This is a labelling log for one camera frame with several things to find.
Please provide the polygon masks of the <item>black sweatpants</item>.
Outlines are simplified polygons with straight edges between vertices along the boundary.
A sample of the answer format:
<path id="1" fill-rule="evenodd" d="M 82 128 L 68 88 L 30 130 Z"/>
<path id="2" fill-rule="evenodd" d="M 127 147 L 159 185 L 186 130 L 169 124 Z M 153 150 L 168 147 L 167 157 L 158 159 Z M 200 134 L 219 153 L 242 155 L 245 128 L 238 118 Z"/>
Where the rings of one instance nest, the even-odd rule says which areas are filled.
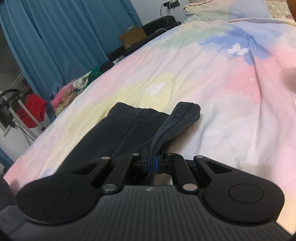
<path id="1" fill-rule="evenodd" d="M 142 153 L 147 148 L 147 182 L 152 183 L 157 153 L 166 142 L 198 121 L 200 111 L 200 106 L 191 102 L 179 102 L 170 115 L 151 108 L 134 108 L 118 102 L 107 117 L 86 133 L 58 171 L 75 168 L 103 156 L 115 160 L 127 153 Z"/>

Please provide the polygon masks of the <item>pile of colourful clothes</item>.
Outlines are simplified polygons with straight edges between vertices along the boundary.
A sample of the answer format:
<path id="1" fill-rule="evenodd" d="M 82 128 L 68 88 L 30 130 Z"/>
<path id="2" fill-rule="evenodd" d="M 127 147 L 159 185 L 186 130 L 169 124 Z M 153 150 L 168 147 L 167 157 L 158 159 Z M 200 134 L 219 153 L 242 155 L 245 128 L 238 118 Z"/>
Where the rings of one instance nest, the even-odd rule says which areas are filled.
<path id="1" fill-rule="evenodd" d="M 94 66 L 90 72 L 63 86 L 51 101 L 55 117 L 58 117 L 83 90 L 101 75 L 100 66 Z"/>

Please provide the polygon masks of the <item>red garment on steamer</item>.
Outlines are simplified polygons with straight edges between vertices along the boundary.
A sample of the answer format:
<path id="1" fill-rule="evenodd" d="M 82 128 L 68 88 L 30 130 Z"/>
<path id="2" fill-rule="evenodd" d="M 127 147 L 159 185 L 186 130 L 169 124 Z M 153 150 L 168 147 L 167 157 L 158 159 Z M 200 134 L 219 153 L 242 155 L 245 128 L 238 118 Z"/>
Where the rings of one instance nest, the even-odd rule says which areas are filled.
<path id="1" fill-rule="evenodd" d="M 27 95 L 24 102 L 24 105 L 28 109 L 28 111 L 40 123 L 44 121 L 46 104 L 47 102 L 44 99 L 42 99 L 41 97 L 39 97 L 34 93 Z M 18 108 L 18 110 L 16 111 L 16 114 L 28 128 L 37 127 L 37 124 L 33 121 L 33 119 L 28 115 L 28 113 L 22 107 Z"/>

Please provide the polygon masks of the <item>garment steamer stand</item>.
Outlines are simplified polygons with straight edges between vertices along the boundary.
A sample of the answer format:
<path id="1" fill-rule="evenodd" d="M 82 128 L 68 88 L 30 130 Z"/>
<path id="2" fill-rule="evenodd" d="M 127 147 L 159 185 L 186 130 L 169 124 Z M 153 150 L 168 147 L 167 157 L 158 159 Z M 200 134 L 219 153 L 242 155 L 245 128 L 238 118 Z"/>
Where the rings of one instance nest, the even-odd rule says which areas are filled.
<path id="1" fill-rule="evenodd" d="M 18 117 L 16 114 L 18 108 L 22 107 L 28 113 L 37 124 L 35 128 L 38 128 L 40 132 L 43 132 L 46 128 L 25 107 L 24 102 L 29 94 L 31 94 L 29 91 L 21 92 L 18 89 L 8 89 L 1 92 L 1 131 L 3 132 L 3 136 L 6 137 L 12 129 L 19 130 L 26 142 L 31 145 L 37 139 L 38 135 L 33 132 L 34 128 L 28 128 Z"/>

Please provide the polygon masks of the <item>pastel rainbow duvet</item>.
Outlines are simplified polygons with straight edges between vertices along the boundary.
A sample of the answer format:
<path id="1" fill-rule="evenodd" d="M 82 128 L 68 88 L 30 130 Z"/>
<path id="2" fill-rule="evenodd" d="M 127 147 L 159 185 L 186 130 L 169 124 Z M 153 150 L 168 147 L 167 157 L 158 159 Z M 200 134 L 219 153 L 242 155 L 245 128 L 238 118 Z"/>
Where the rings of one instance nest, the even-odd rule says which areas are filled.
<path id="1" fill-rule="evenodd" d="M 295 23 L 244 18 L 192 21 L 149 42 L 93 81 L 20 156 L 4 179 L 14 193 L 57 171 L 118 102 L 201 118 L 168 150 L 204 155 L 277 184 L 278 222 L 295 232 Z"/>

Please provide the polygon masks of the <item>blue curtain right of window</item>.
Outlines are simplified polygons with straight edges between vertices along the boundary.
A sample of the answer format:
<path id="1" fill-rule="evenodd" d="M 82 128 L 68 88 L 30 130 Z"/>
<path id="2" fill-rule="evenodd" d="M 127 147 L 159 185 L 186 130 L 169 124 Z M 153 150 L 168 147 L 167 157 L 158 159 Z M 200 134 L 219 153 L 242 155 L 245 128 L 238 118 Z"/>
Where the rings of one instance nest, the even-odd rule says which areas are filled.
<path id="1" fill-rule="evenodd" d="M 12 54 L 47 102 L 107 61 L 131 26 L 142 23 L 130 1 L 1 1 L 1 27 Z"/>

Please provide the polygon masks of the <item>black sofa bench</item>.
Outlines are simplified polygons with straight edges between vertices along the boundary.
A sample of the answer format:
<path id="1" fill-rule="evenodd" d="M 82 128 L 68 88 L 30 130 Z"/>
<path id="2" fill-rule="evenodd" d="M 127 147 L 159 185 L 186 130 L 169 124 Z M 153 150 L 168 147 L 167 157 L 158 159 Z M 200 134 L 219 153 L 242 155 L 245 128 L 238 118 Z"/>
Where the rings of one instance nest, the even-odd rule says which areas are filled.
<path id="1" fill-rule="evenodd" d="M 181 25 L 181 22 L 177 22 L 173 16 L 163 16 L 162 18 L 158 18 L 145 24 L 142 29 L 144 30 L 146 37 L 127 49 L 125 49 L 124 47 L 119 47 L 118 49 L 108 54 L 107 57 L 109 60 L 101 65 L 100 72 L 105 73 L 107 70 L 114 66 L 114 62 L 117 59 L 119 59 L 119 61 L 122 60 L 123 58 L 137 51 L 139 48 L 152 41 L 156 37 L 179 25 Z"/>

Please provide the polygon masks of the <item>pastel pillow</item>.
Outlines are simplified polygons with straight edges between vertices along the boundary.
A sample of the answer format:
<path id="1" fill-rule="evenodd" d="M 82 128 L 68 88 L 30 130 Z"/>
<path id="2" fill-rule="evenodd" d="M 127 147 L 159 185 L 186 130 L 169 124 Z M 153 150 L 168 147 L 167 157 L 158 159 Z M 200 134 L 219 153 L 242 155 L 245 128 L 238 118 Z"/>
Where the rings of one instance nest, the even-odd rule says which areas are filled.
<path id="1" fill-rule="evenodd" d="M 265 1 L 191 1 L 183 7 L 185 22 L 272 18 Z"/>

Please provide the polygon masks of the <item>wall socket with charger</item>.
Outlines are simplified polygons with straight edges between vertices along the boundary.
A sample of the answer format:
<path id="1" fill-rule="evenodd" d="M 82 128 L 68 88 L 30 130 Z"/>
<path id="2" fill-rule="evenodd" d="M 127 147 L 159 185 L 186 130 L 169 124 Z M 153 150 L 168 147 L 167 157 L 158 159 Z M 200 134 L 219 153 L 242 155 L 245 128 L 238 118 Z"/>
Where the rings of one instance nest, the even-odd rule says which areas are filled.
<path id="1" fill-rule="evenodd" d="M 180 6 L 180 2 L 178 0 L 170 0 L 170 1 L 163 3 L 160 7 L 160 10 L 159 10 L 160 17 L 161 18 L 163 17 L 162 8 L 173 9 L 173 8 L 177 8 L 179 6 Z"/>

